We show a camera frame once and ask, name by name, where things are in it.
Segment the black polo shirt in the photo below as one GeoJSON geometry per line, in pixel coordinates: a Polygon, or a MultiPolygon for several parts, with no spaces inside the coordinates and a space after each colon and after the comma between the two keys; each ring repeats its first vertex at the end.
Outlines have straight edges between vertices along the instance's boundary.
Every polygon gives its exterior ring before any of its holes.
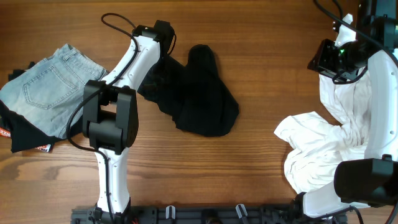
{"type": "Polygon", "coordinates": [[[170,115],[176,128],[206,137],[227,135],[239,115],[239,104],[221,80],[207,45],[193,46],[186,65],[163,57],[138,93],[170,115]]]}

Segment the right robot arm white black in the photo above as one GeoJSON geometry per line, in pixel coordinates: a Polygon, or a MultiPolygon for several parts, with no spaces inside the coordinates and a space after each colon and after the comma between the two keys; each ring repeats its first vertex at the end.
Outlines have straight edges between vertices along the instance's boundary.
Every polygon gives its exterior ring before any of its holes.
{"type": "Polygon", "coordinates": [[[295,218],[322,220],[367,207],[391,205],[387,218],[397,215],[397,18],[396,1],[360,1],[356,25],[343,21],[315,1],[333,19],[333,28],[355,32],[354,40],[337,44],[321,42],[308,69],[331,78],[333,83],[352,84],[370,74],[372,102],[368,146],[364,158],[337,165],[334,179],[313,192],[298,194],[295,218]]]}

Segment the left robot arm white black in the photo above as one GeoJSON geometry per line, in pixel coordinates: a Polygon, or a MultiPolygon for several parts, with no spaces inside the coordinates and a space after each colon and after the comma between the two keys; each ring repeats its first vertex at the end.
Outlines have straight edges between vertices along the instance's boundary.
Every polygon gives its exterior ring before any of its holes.
{"type": "Polygon", "coordinates": [[[136,91],[167,55],[175,31],[166,21],[139,25],[115,68],[84,88],[83,134],[94,149],[99,170],[99,199],[89,216],[95,223],[129,223],[127,156],[139,127],[136,91]]]}

